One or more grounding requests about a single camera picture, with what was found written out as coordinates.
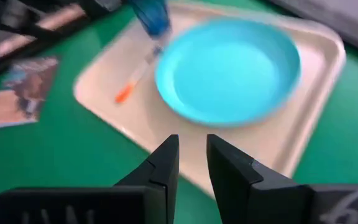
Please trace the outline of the black aluminium table frame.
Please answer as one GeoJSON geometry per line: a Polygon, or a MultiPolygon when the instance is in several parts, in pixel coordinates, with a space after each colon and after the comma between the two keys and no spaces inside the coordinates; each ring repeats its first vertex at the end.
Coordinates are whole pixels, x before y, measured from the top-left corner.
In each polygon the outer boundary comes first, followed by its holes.
{"type": "Polygon", "coordinates": [[[127,0],[0,0],[0,72],[45,49],[127,0]]]}

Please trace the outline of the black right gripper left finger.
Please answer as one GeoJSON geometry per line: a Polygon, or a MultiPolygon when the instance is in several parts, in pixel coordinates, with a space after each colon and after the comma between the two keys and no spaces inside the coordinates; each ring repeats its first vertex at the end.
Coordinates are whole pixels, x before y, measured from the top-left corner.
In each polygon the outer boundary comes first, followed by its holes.
{"type": "Polygon", "coordinates": [[[134,187],[129,224],[173,224],[179,173],[179,137],[172,134],[116,187],[134,187]]]}

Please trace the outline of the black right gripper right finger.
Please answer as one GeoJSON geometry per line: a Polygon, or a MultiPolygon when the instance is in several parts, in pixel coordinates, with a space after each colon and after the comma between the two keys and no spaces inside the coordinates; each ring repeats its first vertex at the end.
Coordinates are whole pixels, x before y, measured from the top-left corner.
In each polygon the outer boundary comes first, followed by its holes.
{"type": "Polygon", "coordinates": [[[310,189],[279,174],[215,134],[206,155],[223,224],[304,224],[310,189]]]}

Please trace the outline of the turquoise plastic plate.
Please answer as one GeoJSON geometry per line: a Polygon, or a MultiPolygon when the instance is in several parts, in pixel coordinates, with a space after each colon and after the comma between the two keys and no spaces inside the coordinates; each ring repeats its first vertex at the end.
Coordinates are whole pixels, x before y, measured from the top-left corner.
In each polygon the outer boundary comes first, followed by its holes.
{"type": "Polygon", "coordinates": [[[282,107],[300,73],[300,53],[283,30],[220,17],[192,27],[164,48],[155,84],[180,116],[231,127],[258,121],[282,107]]]}

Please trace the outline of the blue faceted plastic cup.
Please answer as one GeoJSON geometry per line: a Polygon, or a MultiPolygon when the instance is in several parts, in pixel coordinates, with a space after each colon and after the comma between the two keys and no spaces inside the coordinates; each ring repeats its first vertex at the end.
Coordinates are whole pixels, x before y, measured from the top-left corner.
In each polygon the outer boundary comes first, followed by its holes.
{"type": "Polygon", "coordinates": [[[166,0],[127,0],[151,38],[160,38],[170,28],[166,0]]]}

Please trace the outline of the orange-handled metal fork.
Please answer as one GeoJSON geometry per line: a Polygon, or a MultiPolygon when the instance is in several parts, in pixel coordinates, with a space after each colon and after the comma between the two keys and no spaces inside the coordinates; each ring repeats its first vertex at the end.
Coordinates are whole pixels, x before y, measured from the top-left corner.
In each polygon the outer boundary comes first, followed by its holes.
{"type": "Polygon", "coordinates": [[[128,97],[130,97],[139,80],[147,73],[149,67],[163,52],[166,44],[167,40],[160,39],[155,41],[152,50],[144,57],[143,61],[136,66],[125,86],[115,95],[114,101],[116,103],[123,103],[128,99],[128,97]]]}

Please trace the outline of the Arcadia picture booklet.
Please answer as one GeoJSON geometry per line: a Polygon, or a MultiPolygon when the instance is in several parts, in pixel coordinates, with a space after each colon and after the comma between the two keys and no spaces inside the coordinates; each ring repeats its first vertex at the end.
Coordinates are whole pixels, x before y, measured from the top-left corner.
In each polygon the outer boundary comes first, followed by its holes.
{"type": "Polygon", "coordinates": [[[0,128],[36,123],[59,67],[56,56],[15,62],[0,86],[0,128]]]}

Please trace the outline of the beige plastic tray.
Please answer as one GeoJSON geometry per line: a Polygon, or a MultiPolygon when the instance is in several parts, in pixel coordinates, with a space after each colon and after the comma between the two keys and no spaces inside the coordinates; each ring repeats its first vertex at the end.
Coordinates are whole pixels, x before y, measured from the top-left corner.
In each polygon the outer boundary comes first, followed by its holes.
{"type": "Polygon", "coordinates": [[[173,35],[218,16],[242,17],[283,29],[301,57],[301,78],[294,94],[283,108],[257,123],[209,128],[182,118],[163,102],[154,69],[149,67],[129,99],[117,104],[114,95],[153,47],[139,21],[133,19],[79,75],[74,87],[77,102],[148,152],[177,134],[180,173],[207,194],[213,193],[206,158],[209,133],[291,177],[345,65],[340,36],[317,22],[205,2],[172,1],[169,10],[173,35]]]}

